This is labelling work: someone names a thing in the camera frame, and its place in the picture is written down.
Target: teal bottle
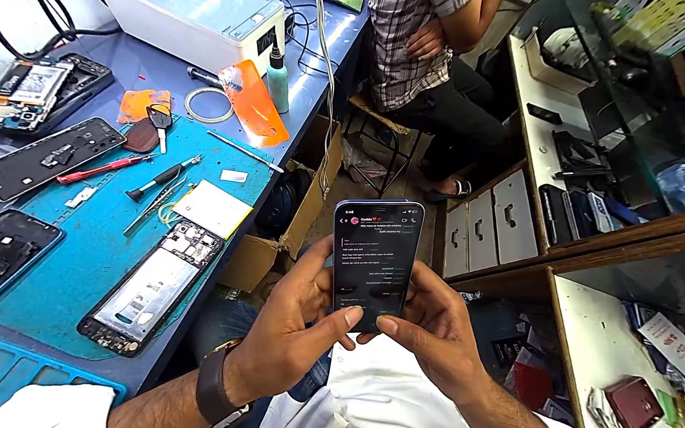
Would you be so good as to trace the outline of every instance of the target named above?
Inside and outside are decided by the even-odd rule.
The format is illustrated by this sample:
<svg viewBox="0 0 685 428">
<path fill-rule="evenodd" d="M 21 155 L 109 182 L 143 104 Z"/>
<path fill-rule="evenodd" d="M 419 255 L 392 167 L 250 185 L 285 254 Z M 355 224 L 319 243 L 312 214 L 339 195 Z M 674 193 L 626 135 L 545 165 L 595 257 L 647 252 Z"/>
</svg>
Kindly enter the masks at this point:
<svg viewBox="0 0 685 428">
<path fill-rule="evenodd" d="M 269 68 L 266 70 L 266 74 L 269 76 L 269 95 L 276 111 L 287 113 L 290 110 L 287 67 L 285 67 L 285 57 L 280 53 L 279 46 L 276 44 L 276 38 L 274 38 L 274 47 L 271 49 Z"/>
</svg>

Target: plaid shirt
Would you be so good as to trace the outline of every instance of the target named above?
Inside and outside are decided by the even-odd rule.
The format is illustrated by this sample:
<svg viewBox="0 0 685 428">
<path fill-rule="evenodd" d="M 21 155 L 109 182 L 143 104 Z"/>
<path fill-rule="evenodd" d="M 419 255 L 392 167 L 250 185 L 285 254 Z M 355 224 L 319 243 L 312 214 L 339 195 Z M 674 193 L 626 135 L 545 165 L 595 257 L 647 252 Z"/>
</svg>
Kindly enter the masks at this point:
<svg viewBox="0 0 685 428">
<path fill-rule="evenodd" d="M 419 92 L 447 82 L 452 52 L 446 47 L 431 59 L 406 57 L 406 41 L 433 17 L 445 17 L 470 0 L 369 0 L 375 28 L 372 96 L 379 111 L 391 111 Z"/>
</svg>

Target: car key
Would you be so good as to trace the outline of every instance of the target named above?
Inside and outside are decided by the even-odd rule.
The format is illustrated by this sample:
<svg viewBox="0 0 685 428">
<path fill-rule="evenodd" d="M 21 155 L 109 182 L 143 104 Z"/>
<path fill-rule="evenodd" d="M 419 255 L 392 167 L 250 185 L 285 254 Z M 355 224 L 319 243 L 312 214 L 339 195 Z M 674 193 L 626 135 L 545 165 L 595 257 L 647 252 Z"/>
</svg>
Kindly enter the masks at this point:
<svg viewBox="0 0 685 428">
<path fill-rule="evenodd" d="M 168 109 L 168 107 L 160 103 L 153 103 L 147 106 L 147 115 L 149 116 L 150 121 L 152 121 L 152 124 L 155 125 L 155 128 L 157 128 L 157 138 L 160 139 L 160 153 L 165 155 L 165 131 L 170 128 L 170 124 L 172 123 L 172 120 L 170 119 L 170 110 L 166 113 L 154 108 L 154 106 L 162 106 L 166 109 Z"/>
</svg>

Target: orange plastic sheet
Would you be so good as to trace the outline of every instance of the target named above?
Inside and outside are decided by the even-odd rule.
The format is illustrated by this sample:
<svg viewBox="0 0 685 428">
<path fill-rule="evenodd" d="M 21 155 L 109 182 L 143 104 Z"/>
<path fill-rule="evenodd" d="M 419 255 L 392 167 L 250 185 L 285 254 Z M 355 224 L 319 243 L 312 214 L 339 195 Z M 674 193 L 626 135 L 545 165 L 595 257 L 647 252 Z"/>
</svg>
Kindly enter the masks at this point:
<svg viewBox="0 0 685 428">
<path fill-rule="evenodd" d="M 251 60 L 223 69 L 218 79 L 253 147 L 273 147 L 290 139 Z"/>
<path fill-rule="evenodd" d="M 120 102 L 118 122 L 136 123 L 147 117 L 147 106 L 158 103 L 170 112 L 170 92 L 145 89 L 143 91 L 126 91 Z"/>
</svg>

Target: wrist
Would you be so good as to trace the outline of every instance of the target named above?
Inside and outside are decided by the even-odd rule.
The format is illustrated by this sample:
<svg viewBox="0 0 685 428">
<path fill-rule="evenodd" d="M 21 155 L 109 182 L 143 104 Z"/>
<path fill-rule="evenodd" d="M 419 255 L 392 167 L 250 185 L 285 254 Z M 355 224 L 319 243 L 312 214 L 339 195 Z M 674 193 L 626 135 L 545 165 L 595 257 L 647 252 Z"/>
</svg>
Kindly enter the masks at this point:
<svg viewBox="0 0 685 428">
<path fill-rule="evenodd" d="M 461 381 L 461 387 L 451 399 L 459 407 L 482 407 L 489 404 L 487 399 L 494 385 L 496 382 L 482 369 Z"/>
<path fill-rule="evenodd" d="M 239 349 L 240 346 L 237 346 L 226 355 L 223 367 L 224 392 L 229 402 L 237 408 L 243 407 L 258 398 L 250 393 L 247 382 L 245 382 L 241 360 L 238 356 Z"/>
</svg>

